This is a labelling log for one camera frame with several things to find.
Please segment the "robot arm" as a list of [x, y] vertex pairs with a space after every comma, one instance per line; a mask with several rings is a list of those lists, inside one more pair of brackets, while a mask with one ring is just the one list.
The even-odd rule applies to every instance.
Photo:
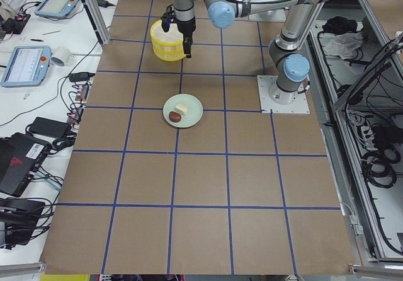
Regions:
[[[193, 32], [196, 30], [194, 3], [198, 0], [173, 0], [172, 8], [167, 9], [167, 20], [162, 26], [169, 30], [169, 23], [177, 24], [183, 35], [183, 52], [191, 57]], [[324, 0], [202, 0], [208, 11], [208, 16], [217, 28], [227, 28], [236, 18], [263, 11], [290, 7], [287, 20], [280, 34], [270, 47], [270, 55], [275, 63], [280, 63], [281, 55], [293, 53], [302, 42], [302, 34], [309, 27], [309, 17], [315, 8]]]

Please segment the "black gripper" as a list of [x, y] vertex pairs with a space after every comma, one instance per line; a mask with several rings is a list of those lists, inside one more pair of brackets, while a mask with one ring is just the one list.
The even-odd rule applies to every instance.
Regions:
[[195, 9], [174, 8], [174, 18], [179, 32], [183, 34], [183, 52], [186, 57], [191, 57], [193, 32], [196, 30]]

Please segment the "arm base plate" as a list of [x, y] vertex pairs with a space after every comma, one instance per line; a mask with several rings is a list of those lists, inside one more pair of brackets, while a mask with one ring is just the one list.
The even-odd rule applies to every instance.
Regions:
[[297, 91], [289, 93], [277, 86], [277, 77], [257, 76], [261, 112], [308, 115], [310, 110], [303, 82], [300, 83]]

